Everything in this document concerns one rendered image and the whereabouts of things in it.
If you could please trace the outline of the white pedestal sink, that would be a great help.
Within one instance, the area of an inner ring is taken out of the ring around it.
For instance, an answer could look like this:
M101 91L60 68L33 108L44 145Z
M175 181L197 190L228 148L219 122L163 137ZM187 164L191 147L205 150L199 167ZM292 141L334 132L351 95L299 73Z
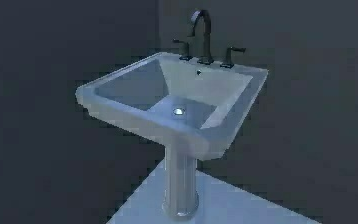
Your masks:
M183 221L200 211L197 162L224 155L268 75L158 52L78 87L75 96L90 116L165 147L158 207Z

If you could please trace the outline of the dark curved faucet spout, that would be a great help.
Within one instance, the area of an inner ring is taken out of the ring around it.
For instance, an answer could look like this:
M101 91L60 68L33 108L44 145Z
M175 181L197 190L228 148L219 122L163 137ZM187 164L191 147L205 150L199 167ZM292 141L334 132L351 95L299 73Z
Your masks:
M203 32L203 55L198 60L199 64L204 65L210 65L214 62L214 59L211 55L211 17L207 10L200 9L196 10L191 18L191 29L189 33L189 37L195 37L196 36L196 27L198 24L198 21L200 19L203 19L204 22L204 32Z

